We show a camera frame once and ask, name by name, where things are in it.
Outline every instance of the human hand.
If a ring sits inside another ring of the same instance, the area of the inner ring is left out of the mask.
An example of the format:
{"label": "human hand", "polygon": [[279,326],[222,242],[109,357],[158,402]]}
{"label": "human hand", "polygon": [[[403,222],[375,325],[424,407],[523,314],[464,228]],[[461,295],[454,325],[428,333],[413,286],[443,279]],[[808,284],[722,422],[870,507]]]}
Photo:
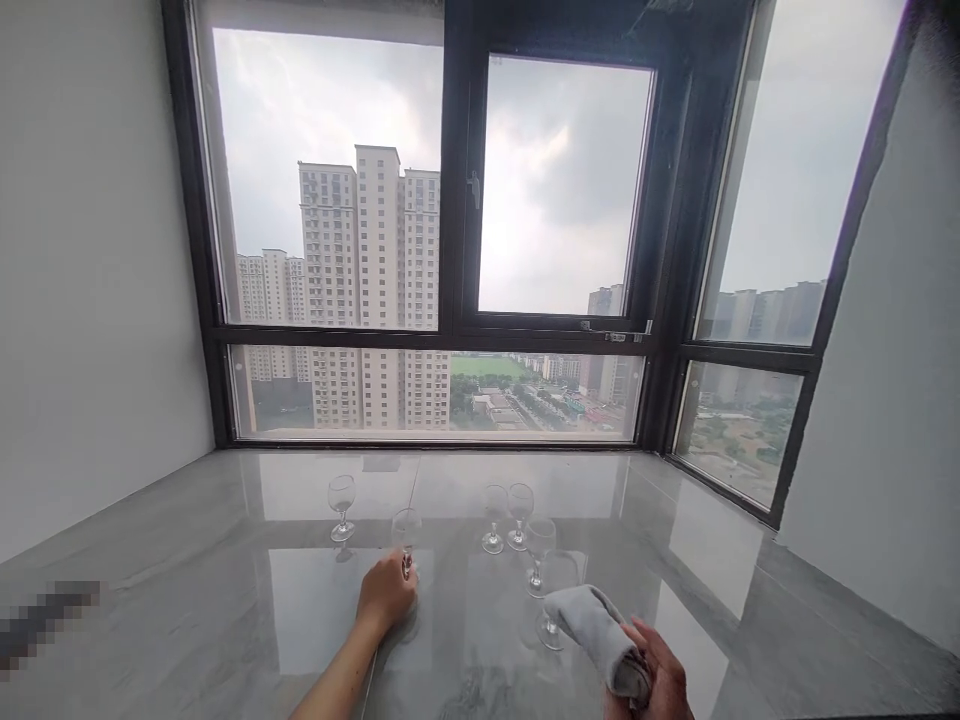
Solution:
{"label": "human hand", "polygon": [[385,635],[394,623],[410,611],[417,597],[417,571],[407,566],[404,576],[404,555],[400,549],[384,555],[367,571],[357,601],[357,624],[369,625]]}
{"label": "human hand", "polygon": [[660,633],[633,617],[633,627],[621,625],[637,649],[647,659],[650,668],[650,703],[634,715],[627,698],[605,690],[603,716],[605,720],[694,720],[687,703],[687,673],[677,656],[667,646]]}

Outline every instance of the window latch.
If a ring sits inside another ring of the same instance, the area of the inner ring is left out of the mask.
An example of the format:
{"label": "window latch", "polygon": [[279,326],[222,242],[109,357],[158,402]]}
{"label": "window latch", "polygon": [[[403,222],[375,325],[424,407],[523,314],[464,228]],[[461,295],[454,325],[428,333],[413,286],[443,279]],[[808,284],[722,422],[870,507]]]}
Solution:
{"label": "window latch", "polygon": [[653,325],[652,320],[647,320],[647,328],[645,332],[642,333],[619,333],[619,332],[610,332],[609,330],[595,330],[590,327],[589,320],[580,321],[580,329],[584,332],[594,333],[597,335],[603,335],[603,339],[607,342],[642,342],[644,337],[650,336],[650,328]]}
{"label": "window latch", "polygon": [[467,178],[467,185],[470,186],[470,189],[473,191],[473,204],[476,206],[477,210],[480,209],[480,178],[477,177],[477,171],[474,170],[471,173],[470,177]]}

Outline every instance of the gray cloth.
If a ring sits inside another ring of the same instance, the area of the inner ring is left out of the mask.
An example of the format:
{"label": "gray cloth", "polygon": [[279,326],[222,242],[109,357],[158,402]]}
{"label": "gray cloth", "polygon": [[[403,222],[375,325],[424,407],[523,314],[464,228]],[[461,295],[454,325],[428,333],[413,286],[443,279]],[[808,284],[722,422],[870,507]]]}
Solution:
{"label": "gray cloth", "polygon": [[547,615],[593,660],[610,692],[631,698],[636,708],[650,699],[650,672],[643,654],[623,632],[623,615],[593,585],[550,593],[543,600]]}

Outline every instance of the gray marble surface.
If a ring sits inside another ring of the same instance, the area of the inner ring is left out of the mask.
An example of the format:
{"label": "gray marble surface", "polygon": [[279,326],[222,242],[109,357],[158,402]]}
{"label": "gray marble surface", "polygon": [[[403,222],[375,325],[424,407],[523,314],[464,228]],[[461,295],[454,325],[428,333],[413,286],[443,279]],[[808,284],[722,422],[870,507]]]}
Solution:
{"label": "gray marble surface", "polygon": [[[337,545],[326,486],[343,473],[357,531]],[[286,717],[409,504],[424,519],[417,612],[377,653],[355,717],[599,718],[586,657],[536,638],[529,557],[480,548],[491,482],[529,484],[581,578],[660,630],[700,720],[960,710],[955,657],[655,457],[233,451],[0,565],[8,614],[53,581],[105,588],[0,681],[0,717]]]}

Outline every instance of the sports field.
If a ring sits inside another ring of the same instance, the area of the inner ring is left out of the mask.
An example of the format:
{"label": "sports field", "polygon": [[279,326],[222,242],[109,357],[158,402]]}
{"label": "sports field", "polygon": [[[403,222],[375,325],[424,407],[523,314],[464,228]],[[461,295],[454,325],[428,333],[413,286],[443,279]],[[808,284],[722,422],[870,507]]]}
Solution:
{"label": "sports field", "polygon": [[450,373],[452,375],[473,375],[474,377],[483,377],[484,375],[509,375],[514,380],[519,380],[525,370],[518,362],[506,357],[466,357],[464,355],[454,355],[451,360],[453,367],[450,368]]}

